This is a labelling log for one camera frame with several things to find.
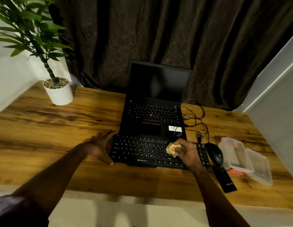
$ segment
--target clear plastic container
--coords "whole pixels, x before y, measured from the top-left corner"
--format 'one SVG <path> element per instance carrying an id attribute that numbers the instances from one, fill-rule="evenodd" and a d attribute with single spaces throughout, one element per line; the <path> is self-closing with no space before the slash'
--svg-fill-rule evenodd
<path id="1" fill-rule="evenodd" d="M 251 149 L 245 150 L 254 168 L 254 172 L 248 173 L 248 175 L 264 185 L 272 186 L 273 178 L 271 176 L 270 164 L 267 157 Z"/>
<path id="2" fill-rule="evenodd" d="M 226 170 L 233 168 L 234 171 L 238 172 L 254 172 L 253 165 L 242 142 L 223 137 L 218 146 L 223 153 L 223 166 Z"/>

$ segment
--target potted plant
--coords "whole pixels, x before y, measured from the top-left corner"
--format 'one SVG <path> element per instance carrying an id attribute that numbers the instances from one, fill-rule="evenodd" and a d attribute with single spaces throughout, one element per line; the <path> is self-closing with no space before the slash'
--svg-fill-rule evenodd
<path id="1" fill-rule="evenodd" d="M 51 101 L 65 105 L 73 100 L 70 83 L 55 77 L 48 60 L 59 61 L 58 57 L 68 56 L 62 49 L 72 48 L 63 45 L 58 37 L 64 38 L 58 32 L 64 27 L 54 24 L 50 18 L 48 7 L 53 3 L 52 0 L 0 0 L 0 19 L 9 25 L 0 27 L 0 41 L 12 43 L 4 46 L 14 49 L 11 57 L 24 50 L 29 51 L 30 56 L 39 57 L 50 74 L 43 86 Z"/>

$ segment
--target crumpled paper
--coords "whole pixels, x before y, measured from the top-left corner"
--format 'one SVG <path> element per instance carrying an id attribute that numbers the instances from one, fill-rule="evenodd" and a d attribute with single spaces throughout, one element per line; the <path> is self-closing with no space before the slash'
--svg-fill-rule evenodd
<path id="1" fill-rule="evenodd" d="M 179 147 L 179 148 L 181 148 L 182 150 L 184 150 L 184 147 L 183 147 L 182 145 L 180 145 L 180 144 L 178 144 L 178 145 L 174 145 L 173 143 L 168 144 L 168 146 L 166 147 L 166 152 L 167 152 L 168 154 L 171 154 L 174 158 L 175 158 L 176 156 L 178 156 L 178 153 L 177 153 L 176 151 L 172 151 L 172 150 L 171 150 L 172 148 L 175 148 L 175 147 Z"/>

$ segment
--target wooden desk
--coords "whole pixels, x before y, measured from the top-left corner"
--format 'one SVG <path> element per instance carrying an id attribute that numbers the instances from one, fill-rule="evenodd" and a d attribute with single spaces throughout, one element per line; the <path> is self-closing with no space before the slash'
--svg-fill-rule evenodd
<path id="1" fill-rule="evenodd" d="M 124 101 L 124 94 L 77 87 L 72 103 L 56 106 L 42 85 L 35 84 L 0 113 L 0 184 L 21 185 L 98 131 L 118 131 Z M 184 106 L 197 115 L 201 113 L 197 106 Z M 226 194 L 230 202 L 293 209 L 293 178 L 249 117 L 243 113 L 204 109 L 203 121 L 208 125 L 211 142 L 218 144 L 221 137 L 235 138 L 270 161 L 273 186 L 262 185 L 248 175 L 229 173 L 238 189 Z M 187 138 L 196 141 L 192 131 L 187 131 Z M 122 163 L 107 166 L 93 157 L 79 166 L 68 189 L 202 201 L 190 171 Z"/>

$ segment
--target computer mouse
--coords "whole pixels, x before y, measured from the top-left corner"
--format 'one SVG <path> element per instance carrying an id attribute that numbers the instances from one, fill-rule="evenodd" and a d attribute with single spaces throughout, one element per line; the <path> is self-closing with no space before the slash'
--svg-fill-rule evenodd
<path id="1" fill-rule="evenodd" d="M 212 162 L 216 166 L 223 165 L 223 153 L 221 149 L 213 143 L 206 143 L 205 148 L 207 150 L 208 156 L 211 158 Z"/>

